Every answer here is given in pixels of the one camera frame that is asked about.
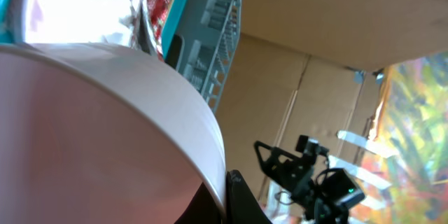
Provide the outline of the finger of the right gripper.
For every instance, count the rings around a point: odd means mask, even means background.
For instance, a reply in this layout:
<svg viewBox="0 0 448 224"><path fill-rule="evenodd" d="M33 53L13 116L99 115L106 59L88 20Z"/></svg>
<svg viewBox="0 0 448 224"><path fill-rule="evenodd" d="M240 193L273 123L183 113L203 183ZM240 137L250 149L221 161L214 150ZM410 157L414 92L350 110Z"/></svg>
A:
<svg viewBox="0 0 448 224"><path fill-rule="evenodd" d="M269 146L261 141L254 143L255 154L258 164L265 175L279 174L279 155L280 150L277 147Z"/></svg>

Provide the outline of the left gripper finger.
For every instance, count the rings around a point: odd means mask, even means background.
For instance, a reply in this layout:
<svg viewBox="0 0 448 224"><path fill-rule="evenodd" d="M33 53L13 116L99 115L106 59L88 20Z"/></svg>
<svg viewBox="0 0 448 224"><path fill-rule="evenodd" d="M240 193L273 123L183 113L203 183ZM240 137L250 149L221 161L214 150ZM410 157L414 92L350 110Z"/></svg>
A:
<svg viewBox="0 0 448 224"><path fill-rule="evenodd" d="M175 224L271 224L238 170L228 171L225 180L226 214L221 214L202 184Z"/></svg>

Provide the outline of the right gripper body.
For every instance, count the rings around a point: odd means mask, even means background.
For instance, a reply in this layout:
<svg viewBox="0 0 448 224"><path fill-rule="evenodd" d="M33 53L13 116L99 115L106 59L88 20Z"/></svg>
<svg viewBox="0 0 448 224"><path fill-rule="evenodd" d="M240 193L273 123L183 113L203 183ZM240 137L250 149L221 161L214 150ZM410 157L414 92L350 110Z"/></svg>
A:
<svg viewBox="0 0 448 224"><path fill-rule="evenodd" d="M299 196L303 191L307 191L317 157L326 158L329 149L309 136L300 135L295 150L302 156L298 157L278 147L270 147L270 156L265 161L265 173L292 196Z"/></svg>

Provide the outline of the small pink plate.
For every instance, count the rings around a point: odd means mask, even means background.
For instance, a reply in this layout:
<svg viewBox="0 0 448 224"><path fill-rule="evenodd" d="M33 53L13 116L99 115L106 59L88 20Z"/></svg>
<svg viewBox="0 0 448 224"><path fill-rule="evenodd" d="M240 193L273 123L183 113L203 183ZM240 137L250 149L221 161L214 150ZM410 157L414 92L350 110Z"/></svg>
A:
<svg viewBox="0 0 448 224"><path fill-rule="evenodd" d="M226 212L225 151L198 91L119 45L1 47L1 222L174 223Z"/></svg>

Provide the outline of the red snack wrapper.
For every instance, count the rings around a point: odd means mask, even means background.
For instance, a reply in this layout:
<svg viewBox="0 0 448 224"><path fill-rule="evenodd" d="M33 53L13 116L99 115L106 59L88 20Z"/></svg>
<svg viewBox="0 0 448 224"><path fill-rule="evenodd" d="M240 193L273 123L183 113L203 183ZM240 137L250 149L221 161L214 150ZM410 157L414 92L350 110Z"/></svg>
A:
<svg viewBox="0 0 448 224"><path fill-rule="evenodd" d="M172 0L140 0L131 46L164 61L162 32Z"/></svg>

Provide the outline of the large white plate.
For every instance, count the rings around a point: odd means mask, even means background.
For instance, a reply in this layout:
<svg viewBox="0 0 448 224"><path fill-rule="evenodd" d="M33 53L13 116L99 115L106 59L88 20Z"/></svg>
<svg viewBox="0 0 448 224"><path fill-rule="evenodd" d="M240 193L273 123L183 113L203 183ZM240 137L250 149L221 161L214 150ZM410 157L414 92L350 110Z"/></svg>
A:
<svg viewBox="0 0 448 224"><path fill-rule="evenodd" d="M141 0L11 0L14 43L112 43L132 47Z"/></svg>

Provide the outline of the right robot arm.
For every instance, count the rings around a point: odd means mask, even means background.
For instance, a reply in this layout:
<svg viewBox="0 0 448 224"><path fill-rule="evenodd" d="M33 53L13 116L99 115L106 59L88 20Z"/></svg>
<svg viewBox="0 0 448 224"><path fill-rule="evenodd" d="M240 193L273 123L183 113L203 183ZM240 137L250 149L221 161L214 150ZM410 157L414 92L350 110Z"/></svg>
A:
<svg viewBox="0 0 448 224"><path fill-rule="evenodd" d="M254 143L263 173L289 194L290 203L315 223L348 223L349 210L365 199L361 187L343 168L331 168L329 150L301 135L295 150L300 157L261 141Z"/></svg>

